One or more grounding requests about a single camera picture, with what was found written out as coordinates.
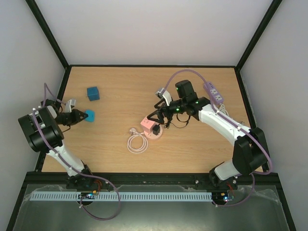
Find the white cable tray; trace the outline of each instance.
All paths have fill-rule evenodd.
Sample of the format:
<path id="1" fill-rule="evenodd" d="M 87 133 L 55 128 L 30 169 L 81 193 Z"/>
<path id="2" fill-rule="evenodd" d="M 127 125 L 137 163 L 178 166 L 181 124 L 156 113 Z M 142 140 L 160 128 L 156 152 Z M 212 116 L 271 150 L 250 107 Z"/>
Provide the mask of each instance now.
<path id="1" fill-rule="evenodd" d="M 121 201 L 182 201 L 211 202 L 212 193 L 208 192 L 120 192 Z M 77 201 L 81 192 L 33 192 L 30 201 Z M 118 201 L 115 192 L 100 192 L 88 196 L 84 201 Z"/>

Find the blue block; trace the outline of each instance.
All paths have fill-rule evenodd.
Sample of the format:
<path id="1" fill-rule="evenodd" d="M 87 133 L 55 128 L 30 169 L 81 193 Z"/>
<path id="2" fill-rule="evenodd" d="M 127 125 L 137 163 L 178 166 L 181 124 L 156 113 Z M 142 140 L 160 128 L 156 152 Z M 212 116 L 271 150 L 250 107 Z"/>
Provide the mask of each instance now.
<path id="1" fill-rule="evenodd" d="M 90 101 L 100 99 L 100 93 L 98 92 L 97 87 L 87 88 L 87 95 Z"/>
<path id="2" fill-rule="evenodd" d="M 85 120 L 88 122 L 94 122 L 95 112 L 92 110 L 86 110 L 85 113 L 88 115 L 88 117 L 85 118 Z"/>

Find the wooden table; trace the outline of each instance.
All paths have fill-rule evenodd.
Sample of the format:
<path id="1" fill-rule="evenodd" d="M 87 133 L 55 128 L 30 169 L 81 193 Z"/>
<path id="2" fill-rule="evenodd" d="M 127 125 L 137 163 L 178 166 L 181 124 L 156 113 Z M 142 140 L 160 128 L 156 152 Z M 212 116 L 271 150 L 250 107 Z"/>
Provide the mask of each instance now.
<path id="1" fill-rule="evenodd" d="M 141 120 L 154 111 L 158 88 L 164 87 L 172 74 L 183 68 L 169 67 L 73 67 L 64 101 L 77 100 L 76 108 L 95 111 L 95 121 L 83 121 L 64 133 L 65 144 L 93 172 L 136 173 L 205 173 L 232 158 L 233 147 L 210 126 L 191 118 L 185 128 L 173 125 L 164 129 L 157 141 L 149 141 L 142 154 L 127 150 L 131 127 L 141 131 Z M 225 99 L 230 116 L 249 125 L 233 68 L 193 68 L 211 81 Z M 202 80 L 185 72 L 177 75 L 168 87 L 178 99 L 175 83 L 188 79 L 198 97 L 208 98 Z M 90 102 L 87 88 L 97 86 L 100 100 Z M 182 126 L 176 118 L 173 122 Z M 134 145 L 140 145 L 136 138 Z M 63 172 L 64 168 L 47 156 L 43 172 Z"/>

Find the coiled white cable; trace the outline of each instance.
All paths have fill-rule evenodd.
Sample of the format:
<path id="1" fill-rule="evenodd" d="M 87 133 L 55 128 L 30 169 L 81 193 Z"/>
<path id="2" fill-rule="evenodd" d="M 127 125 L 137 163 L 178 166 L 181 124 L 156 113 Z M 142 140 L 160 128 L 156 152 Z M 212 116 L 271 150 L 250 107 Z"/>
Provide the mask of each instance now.
<path id="1" fill-rule="evenodd" d="M 226 107 L 225 107 L 225 105 L 224 105 L 223 103 L 220 105 L 219 110 L 220 110 L 223 114 L 229 116 L 229 113 L 227 112 Z"/>
<path id="2" fill-rule="evenodd" d="M 148 146 L 149 146 L 149 142 L 146 139 L 145 136 L 143 136 L 143 132 L 139 133 L 137 132 L 137 130 L 135 128 L 131 128 L 129 130 L 131 137 L 129 137 L 128 141 L 127 141 L 127 149 L 134 154 L 140 154 L 143 153 L 145 150 L 147 150 Z M 134 138 L 140 136 L 142 138 L 142 146 L 140 148 L 133 148 L 131 146 L 131 142 L 133 141 Z"/>

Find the power strip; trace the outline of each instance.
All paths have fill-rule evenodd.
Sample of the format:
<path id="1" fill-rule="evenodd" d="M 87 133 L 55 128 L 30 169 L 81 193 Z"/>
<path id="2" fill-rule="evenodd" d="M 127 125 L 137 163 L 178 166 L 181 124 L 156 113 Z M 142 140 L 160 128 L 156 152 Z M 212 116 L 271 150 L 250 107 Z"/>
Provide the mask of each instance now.
<path id="1" fill-rule="evenodd" d="M 203 85 L 203 88 L 206 92 L 210 92 L 212 94 L 212 99 L 215 101 L 215 105 L 220 105 L 223 103 L 224 99 L 219 93 L 219 91 L 215 88 L 212 82 L 207 82 Z"/>

